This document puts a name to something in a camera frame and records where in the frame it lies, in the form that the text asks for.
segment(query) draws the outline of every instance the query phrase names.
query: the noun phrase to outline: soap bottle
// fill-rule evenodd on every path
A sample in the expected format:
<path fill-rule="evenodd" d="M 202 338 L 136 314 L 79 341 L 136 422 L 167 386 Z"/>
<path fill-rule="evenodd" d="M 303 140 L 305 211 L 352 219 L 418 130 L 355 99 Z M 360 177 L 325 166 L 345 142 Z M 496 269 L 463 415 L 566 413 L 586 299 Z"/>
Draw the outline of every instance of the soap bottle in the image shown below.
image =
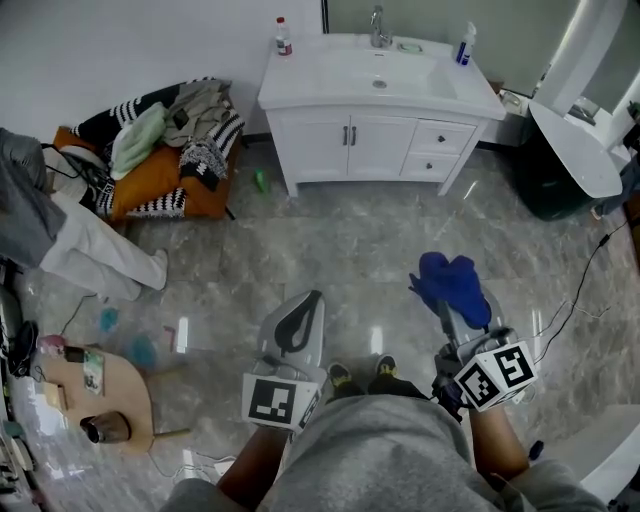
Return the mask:
<path fill-rule="evenodd" d="M 284 18 L 280 16 L 277 20 L 278 31 L 276 33 L 276 47 L 278 48 L 278 55 L 291 55 L 291 37 L 289 36 L 289 27 L 284 21 Z"/>
<path fill-rule="evenodd" d="M 474 44 L 476 44 L 476 26 L 472 22 L 468 21 L 467 33 L 462 38 L 460 47 L 458 48 L 458 53 L 456 54 L 456 62 L 458 64 L 461 66 L 469 64 Z"/>

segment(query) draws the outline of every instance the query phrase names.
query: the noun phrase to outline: white wall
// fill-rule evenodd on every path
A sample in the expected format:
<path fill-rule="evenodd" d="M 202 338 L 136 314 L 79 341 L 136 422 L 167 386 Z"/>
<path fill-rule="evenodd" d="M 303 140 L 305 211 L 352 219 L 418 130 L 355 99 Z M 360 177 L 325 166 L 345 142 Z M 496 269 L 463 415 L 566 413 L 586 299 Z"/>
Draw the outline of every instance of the white wall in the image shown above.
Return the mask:
<path fill-rule="evenodd" d="M 0 0 L 0 126 L 50 141 L 164 86 L 233 79 L 245 133 L 269 131 L 256 98 L 275 19 L 322 32 L 320 0 Z"/>

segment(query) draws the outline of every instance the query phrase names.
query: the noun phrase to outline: sink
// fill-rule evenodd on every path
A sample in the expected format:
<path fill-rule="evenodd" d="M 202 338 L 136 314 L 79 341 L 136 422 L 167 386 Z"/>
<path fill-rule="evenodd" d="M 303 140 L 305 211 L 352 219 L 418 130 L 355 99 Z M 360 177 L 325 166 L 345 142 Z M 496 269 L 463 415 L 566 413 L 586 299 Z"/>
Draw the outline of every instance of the sink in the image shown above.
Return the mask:
<path fill-rule="evenodd" d="M 313 105 L 375 105 L 503 119 L 505 110 L 473 60 L 456 64 L 449 44 L 396 37 L 373 48 L 368 34 L 324 34 L 293 41 L 269 59 L 258 101 L 265 110 Z M 418 44 L 423 53 L 398 50 Z"/>
<path fill-rule="evenodd" d="M 321 52 L 317 64 L 326 87 L 348 84 L 382 95 L 456 98 L 441 62 L 428 55 L 342 49 Z"/>

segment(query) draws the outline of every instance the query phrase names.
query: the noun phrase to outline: gray jacket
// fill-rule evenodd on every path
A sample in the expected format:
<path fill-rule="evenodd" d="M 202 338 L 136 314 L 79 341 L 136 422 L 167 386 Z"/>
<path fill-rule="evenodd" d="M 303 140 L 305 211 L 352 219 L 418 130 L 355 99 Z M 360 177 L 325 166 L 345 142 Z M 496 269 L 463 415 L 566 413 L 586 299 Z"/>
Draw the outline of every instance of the gray jacket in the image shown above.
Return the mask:
<path fill-rule="evenodd" d="M 25 268 L 40 265 L 66 219 L 46 175 L 40 143 L 0 128 L 0 256 Z"/>
<path fill-rule="evenodd" d="M 571 472 L 545 461 L 497 493 L 471 466 L 460 425 L 439 405 L 390 395 L 317 411 L 291 446 L 272 512 L 606 512 Z M 183 480 L 161 512 L 247 512 L 208 482 Z"/>

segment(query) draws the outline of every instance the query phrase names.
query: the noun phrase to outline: shoe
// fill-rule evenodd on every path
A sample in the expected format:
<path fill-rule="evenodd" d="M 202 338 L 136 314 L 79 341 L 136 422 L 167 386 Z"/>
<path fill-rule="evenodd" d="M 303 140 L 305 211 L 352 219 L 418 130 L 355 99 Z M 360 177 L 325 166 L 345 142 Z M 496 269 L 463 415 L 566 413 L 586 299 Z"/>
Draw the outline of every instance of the shoe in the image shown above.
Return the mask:
<path fill-rule="evenodd" d="M 329 379 L 331 379 L 331 385 L 333 389 L 342 386 L 346 382 L 351 382 L 351 372 L 342 363 L 334 362 L 327 368 Z"/>
<path fill-rule="evenodd" d="M 396 360 L 390 354 L 382 354 L 376 363 L 376 375 L 391 375 L 395 377 L 398 374 L 398 365 Z"/>

